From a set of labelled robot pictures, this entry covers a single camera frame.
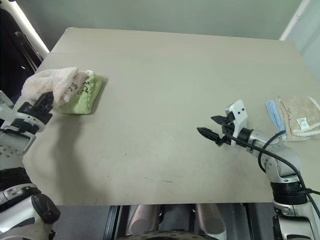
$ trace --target wall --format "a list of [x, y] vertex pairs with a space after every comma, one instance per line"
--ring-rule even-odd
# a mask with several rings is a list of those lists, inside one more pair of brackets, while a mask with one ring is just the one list
[[293, 41], [320, 83], [320, 1], [311, 0], [287, 37]]
[[18, 0], [49, 50], [68, 27], [278, 39], [301, 0]]

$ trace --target folded towel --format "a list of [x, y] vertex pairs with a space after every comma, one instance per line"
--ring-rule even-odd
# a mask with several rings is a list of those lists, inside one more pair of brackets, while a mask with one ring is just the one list
[[47, 69], [30, 76], [24, 83], [21, 96], [30, 104], [47, 92], [53, 92], [53, 107], [68, 102], [85, 81], [86, 72], [78, 72], [77, 67]]
[[60, 106], [57, 111], [61, 114], [89, 114], [93, 103], [102, 86], [103, 79], [94, 73], [86, 79], [79, 92], [71, 100]]
[[320, 106], [309, 96], [280, 96], [276, 98], [280, 116], [285, 124], [288, 141], [307, 140], [320, 134]]
[[[265, 103], [266, 109], [273, 124], [275, 125], [278, 132], [286, 130], [285, 123], [282, 121], [275, 100], [269, 100]], [[287, 134], [284, 133], [281, 135], [282, 140], [287, 139]]]

